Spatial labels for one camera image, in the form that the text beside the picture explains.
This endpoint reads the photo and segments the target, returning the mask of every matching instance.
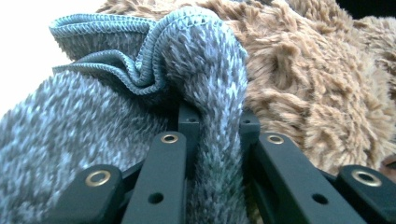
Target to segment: metal grommet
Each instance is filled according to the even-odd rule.
[[[382,181],[378,177],[363,170],[352,171],[352,176],[363,185],[370,187],[379,187],[382,185]]]
[[[282,144],[285,142],[285,140],[283,140],[283,138],[281,136],[278,135],[269,135],[267,137],[267,141],[273,144]]]
[[[163,143],[167,143],[167,144],[175,143],[175,142],[177,142],[177,140],[178,140],[178,137],[177,137],[177,135],[174,135],[174,134],[166,134],[161,138],[161,141]]]
[[[96,175],[104,175],[103,178],[100,178],[99,180],[93,180],[93,178]],[[111,177],[111,174],[109,171],[106,170],[100,170],[100,171],[95,171],[90,173],[87,178],[85,179],[85,184],[90,186],[90,187],[98,187],[101,185],[104,185]]]

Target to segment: blue knit fabric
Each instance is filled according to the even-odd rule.
[[[89,166],[125,170],[144,159],[172,116],[161,106],[180,100],[199,110],[202,124],[188,222],[248,222],[238,133],[247,53],[216,14],[200,7],[160,21],[78,14],[50,31],[74,62],[55,67],[0,120],[2,223],[44,220]]]

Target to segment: white background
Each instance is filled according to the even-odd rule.
[[[68,63],[50,23],[74,13],[94,13],[106,0],[3,1],[0,13],[0,118]]]

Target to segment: fabric fold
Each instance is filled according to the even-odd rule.
[[[168,120],[176,116],[165,108],[177,108],[175,105],[183,100],[198,109],[202,121],[196,177],[187,199],[187,220],[248,223],[238,133],[248,84],[245,66],[248,55],[216,14],[201,7],[183,7],[159,21],[78,14],[60,18],[50,29],[61,49],[75,61],[54,67],[55,78],[46,80],[35,93],[41,98],[58,96],[59,92],[62,96],[47,102],[37,102],[34,97],[30,103],[34,108],[21,105],[21,111],[25,114],[31,111],[34,119],[18,121],[18,114],[10,113],[0,121],[4,130],[14,124],[14,132],[6,139],[0,138],[0,161],[4,157],[11,164],[27,165],[17,169],[8,161],[1,161],[3,167],[8,167],[10,174],[28,175],[31,179],[32,172],[46,177],[45,183],[29,182],[23,186],[12,175],[7,176],[6,182],[0,182],[0,195],[9,193],[7,186],[18,192],[34,191],[21,197],[7,196],[0,211],[14,212],[6,220],[22,223],[45,220],[67,183],[82,168],[100,162],[124,169],[144,159],[152,135],[164,131],[165,124],[171,123]],[[95,86],[86,85],[85,80]],[[122,88],[130,94],[117,92]],[[117,97],[126,102],[112,104]],[[47,118],[49,112],[58,116]],[[48,119],[46,124],[54,132],[37,130],[38,119]],[[20,126],[24,132],[18,132]],[[87,132],[90,127],[93,133]],[[22,140],[30,131],[29,141]],[[39,140],[43,132],[52,142]],[[24,144],[13,150],[9,141]],[[60,151],[52,151],[53,146],[60,146]],[[31,157],[43,157],[31,161],[19,157],[18,153],[27,151]],[[32,209],[23,213],[26,201]]]

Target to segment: brown fur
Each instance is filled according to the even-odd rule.
[[[217,13],[249,53],[246,107],[263,132],[287,134],[332,174],[396,153],[394,20],[353,21],[334,0],[108,0],[98,12],[158,20],[191,5]]]

